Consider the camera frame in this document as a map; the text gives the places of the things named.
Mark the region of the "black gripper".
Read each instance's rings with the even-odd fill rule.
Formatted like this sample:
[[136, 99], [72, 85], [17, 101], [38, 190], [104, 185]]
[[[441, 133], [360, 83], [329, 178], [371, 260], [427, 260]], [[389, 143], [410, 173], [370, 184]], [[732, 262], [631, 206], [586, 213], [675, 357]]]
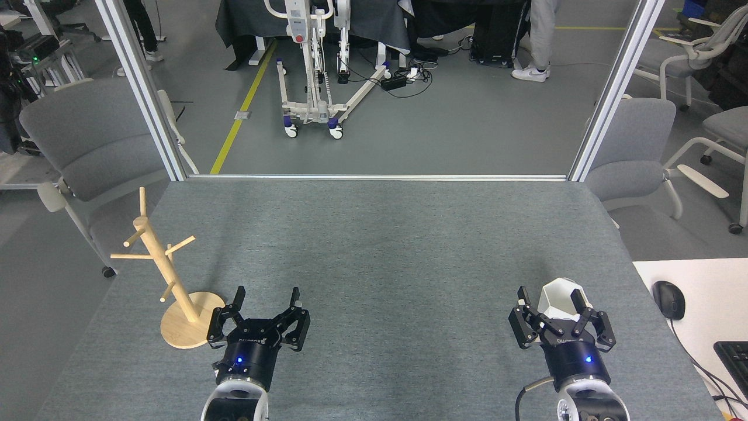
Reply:
[[[292, 288], [289, 308], [270, 319], [248, 318], [240, 315], [245, 299], [245, 288], [238, 286], [228, 305], [213, 309], [207, 330], [207, 343], [212, 349], [223, 347], [224, 357], [213, 364], [216, 384], [230, 379], [250, 379], [269, 391], [278, 352], [282, 346], [300, 352], [310, 327], [310, 312], [302, 307], [299, 287]], [[226, 320], [237, 325], [225, 336]]]
[[[560, 392], [569, 382], [583, 378], [610, 384], [610, 375], [598, 350], [609, 352], [617, 341], [608, 314], [593, 309], [583, 296], [582, 288], [576, 288], [570, 294], [580, 317], [572, 328], [572, 335], [566, 330], [561, 337], [541, 327], [550, 319], [531, 305], [525, 286], [518, 288], [517, 296], [518, 306], [508, 316], [515, 338], [521, 349], [528, 349], [535, 339], [540, 338], [556, 392]], [[595, 338], [588, 331], [583, 332], [588, 322], [595, 328], [598, 348]]]

